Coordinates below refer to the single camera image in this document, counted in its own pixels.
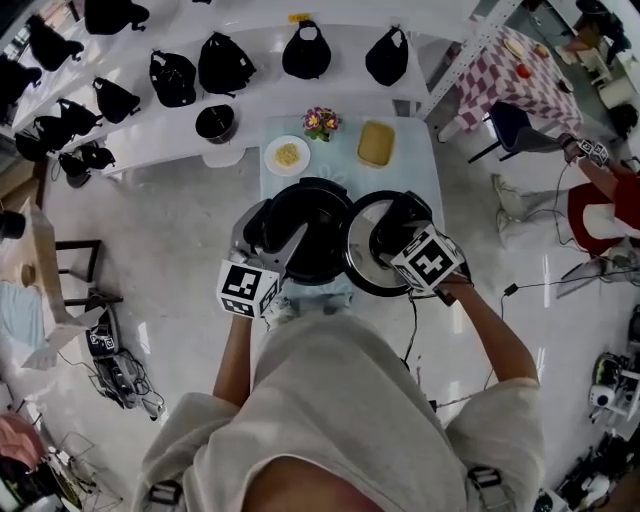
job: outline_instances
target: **hand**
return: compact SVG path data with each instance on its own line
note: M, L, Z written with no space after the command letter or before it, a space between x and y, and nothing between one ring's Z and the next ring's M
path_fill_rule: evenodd
M562 150L564 151L564 159L567 163L571 163L576 158L584 155L584 153L578 146L578 141L570 133L563 133L562 135L560 135L560 137L558 137L558 142L562 146Z

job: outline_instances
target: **red and white checkered table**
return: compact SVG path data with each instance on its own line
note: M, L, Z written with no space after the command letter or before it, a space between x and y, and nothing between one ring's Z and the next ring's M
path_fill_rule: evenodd
M525 50L522 59L507 50L506 38L522 44ZM498 37L458 78L460 107L455 121L465 131L475 129L493 104L503 101L578 133L582 114L575 97L558 87L561 79L567 80L551 55L543 58L533 51L536 44L537 41L524 34L502 26ZM531 70L531 77L522 78L516 73L516 66L521 62Z

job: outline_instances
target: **white plate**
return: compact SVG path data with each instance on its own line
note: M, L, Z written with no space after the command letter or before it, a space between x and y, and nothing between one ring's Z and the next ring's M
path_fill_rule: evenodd
M298 155L300 155L300 160L291 167L283 167L276 162L276 151L285 144L295 144L298 149ZM272 140L267 146L267 149L264 150L264 162L267 164L269 170L276 176L288 177L300 174L307 168L310 160L311 150L309 149L309 145L300 137L296 137L294 135L283 135L282 137L278 137L277 139Z

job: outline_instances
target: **pink cloth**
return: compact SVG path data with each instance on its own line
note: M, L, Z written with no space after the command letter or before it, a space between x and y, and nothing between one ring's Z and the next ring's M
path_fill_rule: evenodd
M7 412L0 415L0 454L35 469L44 457L45 449L40 436L27 420Z
M474 21L482 18L474 16ZM518 59L504 45L504 39L514 39L524 47L524 56ZM500 27L498 36L489 43L458 78L460 107L456 121L470 132L482 121L496 101L510 103L542 119L558 120L569 130L578 133L582 114L573 94L563 92L558 82L564 79L551 54L540 57L533 49L537 44L524 34ZM516 66L526 64L530 78L521 78Z

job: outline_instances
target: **chair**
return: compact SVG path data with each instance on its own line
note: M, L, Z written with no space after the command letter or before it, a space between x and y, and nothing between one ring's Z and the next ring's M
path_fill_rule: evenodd
M518 107L498 101L489 110L489 118L493 123L498 141L471 158L470 164L499 146L509 152L500 159L501 162L516 156L521 151L552 153L561 149L556 139L533 129L527 113Z

